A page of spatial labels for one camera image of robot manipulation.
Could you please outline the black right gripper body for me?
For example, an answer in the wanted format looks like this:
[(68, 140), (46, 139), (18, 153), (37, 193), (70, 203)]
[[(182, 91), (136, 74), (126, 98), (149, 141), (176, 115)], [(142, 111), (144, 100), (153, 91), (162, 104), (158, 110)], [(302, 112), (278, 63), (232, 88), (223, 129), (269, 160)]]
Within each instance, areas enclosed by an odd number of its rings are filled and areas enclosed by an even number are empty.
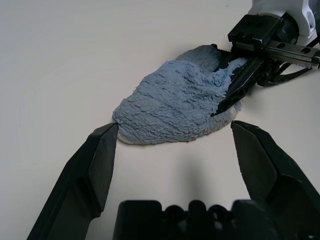
[(320, 67), (320, 50), (298, 43), (299, 27), (289, 15), (246, 14), (227, 35), (231, 51), (305, 68)]

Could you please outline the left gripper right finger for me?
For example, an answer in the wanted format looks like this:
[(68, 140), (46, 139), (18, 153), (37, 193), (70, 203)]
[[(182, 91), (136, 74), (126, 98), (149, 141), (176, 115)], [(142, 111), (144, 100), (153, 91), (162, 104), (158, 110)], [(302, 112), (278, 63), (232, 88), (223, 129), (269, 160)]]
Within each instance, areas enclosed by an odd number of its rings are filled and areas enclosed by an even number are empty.
[(258, 126), (230, 125), (250, 198), (270, 211), (286, 240), (320, 238), (320, 195), (298, 164)]

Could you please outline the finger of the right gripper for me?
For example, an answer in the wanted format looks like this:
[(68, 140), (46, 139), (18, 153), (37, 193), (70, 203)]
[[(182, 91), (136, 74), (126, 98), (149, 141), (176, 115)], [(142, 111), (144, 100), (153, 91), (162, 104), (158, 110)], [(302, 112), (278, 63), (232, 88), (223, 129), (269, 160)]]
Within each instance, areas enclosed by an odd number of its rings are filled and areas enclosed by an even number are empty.
[(215, 112), (216, 115), (227, 111), (246, 96), (248, 91), (257, 82), (256, 77), (259, 75), (262, 66), (262, 58), (250, 57), (243, 66), (237, 67), (233, 71), (233, 75), (230, 77), (231, 83), (224, 99), (218, 105)]
[(232, 53), (230, 51), (219, 49), (217, 44), (211, 44), (211, 46), (214, 47), (220, 54), (220, 60), (214, 72), (217, 72), (220, 69), (227, 68), (229, 65), (229, 62), (233, 60)]

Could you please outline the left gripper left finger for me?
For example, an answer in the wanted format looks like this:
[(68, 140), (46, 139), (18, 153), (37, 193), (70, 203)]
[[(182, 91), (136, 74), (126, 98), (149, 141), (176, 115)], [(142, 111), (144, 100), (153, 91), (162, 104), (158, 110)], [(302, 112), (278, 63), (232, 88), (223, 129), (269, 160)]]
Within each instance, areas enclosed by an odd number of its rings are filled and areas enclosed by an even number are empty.
[(29, 240), (84, 240), (105, 209), (114, 170), (118, 125), (95, 129), (67, 161)]

